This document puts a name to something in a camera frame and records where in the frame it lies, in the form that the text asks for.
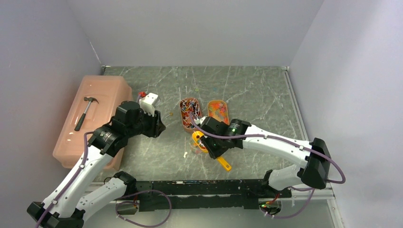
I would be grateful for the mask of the orange plastic scoop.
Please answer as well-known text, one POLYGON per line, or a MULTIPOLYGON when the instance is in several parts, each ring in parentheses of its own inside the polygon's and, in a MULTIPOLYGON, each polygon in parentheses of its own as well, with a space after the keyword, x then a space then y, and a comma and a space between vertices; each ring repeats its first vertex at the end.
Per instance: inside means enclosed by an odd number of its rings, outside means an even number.
MULTIPOLYGON (((202 132, 200 132, 200 131, 195 131, 195 132, 192 133, 192 139, 194 139, 195 141, 198 140, 198 139, 201 140, 202 138, 204 138, 204 134, 203 134, 202 132)), ((208 150, 207 150, 207 148, 204 146, 203 143, 202 143, 202 145, 200 145, 200 147, 203 149, 203 151, 204 151, 205 154, 208 154, 208 150)), ((232 169, 232 167, 230 166, 230 164, 229 164, 223 157, 218 157, 216 160, 220 163, 220 165, 223 167, 223 169, 224 169, 225 171, 229 172, 229 171, 232 169)))

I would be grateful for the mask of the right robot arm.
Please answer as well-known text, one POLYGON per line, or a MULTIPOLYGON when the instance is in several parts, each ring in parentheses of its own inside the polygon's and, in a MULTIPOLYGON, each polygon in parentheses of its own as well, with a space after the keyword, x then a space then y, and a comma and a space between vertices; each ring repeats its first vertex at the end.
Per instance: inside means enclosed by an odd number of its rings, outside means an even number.
POLYGON ((267 172, 262 183, 262 192, 267 197, 294 185, 305 184, 314 189, 324 189, 327 185, 331 157, 322 139, 311 142, 291 139, 240 119, 226 124, 204 117, 199 126, 203 133, 201 143, 213 159, 228 149, 239 148, 266 152, 291 163, 289 167, 267 172))

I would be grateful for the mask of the clear plastic jar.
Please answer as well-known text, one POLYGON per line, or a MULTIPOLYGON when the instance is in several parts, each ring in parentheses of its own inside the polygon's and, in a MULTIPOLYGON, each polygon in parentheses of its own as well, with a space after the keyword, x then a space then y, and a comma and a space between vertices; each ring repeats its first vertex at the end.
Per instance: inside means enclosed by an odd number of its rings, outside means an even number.
POLYGON ((195 154, 203 154, 204 151, 203 149, 200 147, 200 145, 202 145, 201 140, 194 140, 194 139, 190 139, 190 149, 193 153, 195 154))

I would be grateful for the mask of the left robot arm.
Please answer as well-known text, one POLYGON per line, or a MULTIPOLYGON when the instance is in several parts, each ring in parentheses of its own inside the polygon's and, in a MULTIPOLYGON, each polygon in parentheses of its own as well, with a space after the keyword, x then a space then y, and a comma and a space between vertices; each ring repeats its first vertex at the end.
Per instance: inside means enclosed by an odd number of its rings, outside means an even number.
POLYGON ((166 129, 157 105, 153 98, 124 101, 108 123, 90 132, 91 138, 84 139, 83 154, 60 185, 42 202, 28 207, 37 228, 81 228, 110 201, 136 195, 136 179, 124 171, 88 195, 84 193, 130 138, 141 134, 156 138, 166 129))

